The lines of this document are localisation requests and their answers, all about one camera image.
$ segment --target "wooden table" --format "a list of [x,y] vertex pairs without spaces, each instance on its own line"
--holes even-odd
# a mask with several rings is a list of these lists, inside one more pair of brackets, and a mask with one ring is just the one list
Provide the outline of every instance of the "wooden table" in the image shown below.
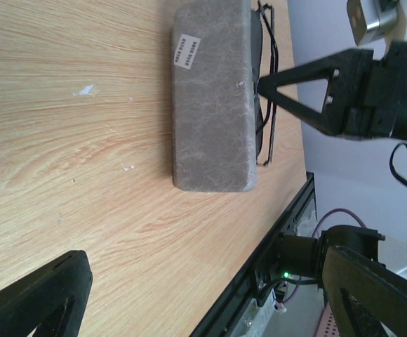
[[[188,336],[305,181],[300,123],[280,112],[254,191],[173,186],[182,2],[0,1],[0,289],[85,250],[81,336]],[[273,2],[283,69],[288,8]]]

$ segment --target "white wall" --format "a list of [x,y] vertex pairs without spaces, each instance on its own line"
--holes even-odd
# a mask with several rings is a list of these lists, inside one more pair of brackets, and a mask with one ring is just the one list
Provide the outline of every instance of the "white wall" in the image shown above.
[[[295,64],[355,47],[346,12],[346,0],[288,0]],[[375,58],[384,42],[367,46]],[[320,107],[325,88],[298,86],[304,104]],[[302,125],[307,170],[315,173],[319,217],[336,207],[357,213],[369,227],[407,242],[407,188],[389,172],[393,140],[354,142],[329,138]],[[407,177],[407,150],[397,152],[397,170]],[[327,225],[354,224],[348,216],[333,216]]]

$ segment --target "label sticker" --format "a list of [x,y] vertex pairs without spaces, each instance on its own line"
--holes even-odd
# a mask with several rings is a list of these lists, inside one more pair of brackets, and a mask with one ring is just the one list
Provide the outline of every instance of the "label sticker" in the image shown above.
[[200,43],[201,40],[198,37],[182,34],[175,50],[174,65],[191,69],[192,61],[194,60],[194,56],[196,56],[197,48]]

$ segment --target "purple cable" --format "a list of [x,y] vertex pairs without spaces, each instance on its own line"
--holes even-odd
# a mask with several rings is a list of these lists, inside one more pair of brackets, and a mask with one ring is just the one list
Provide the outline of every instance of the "purple cable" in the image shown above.
[[[367,228],[366,224],[360,219],[360,217],[358,217],[358,215],[356,215],[349,209],[332,209],[326,215],[324,215],[321,220],[319,220],[319,222],[316,225],[316,228],[314,228],[314,231],[313,231],[313,234],[311,235],[311,237],[314,237],[314,235],[316,235],[317,231],[321,228],[321,226],[325,222],[325,220],[327,220],[327,218],[334,213],[346,213],[349,216],[351,216],[353,219],[355,219],[355,221],[358,223],[358,225],[360,227]],[[295,286],[292,294],[286,300],[283,301],[283,304],[287,304],[287,302],[289,302],[296,295],[298,287],[299,287],[298,285]]]

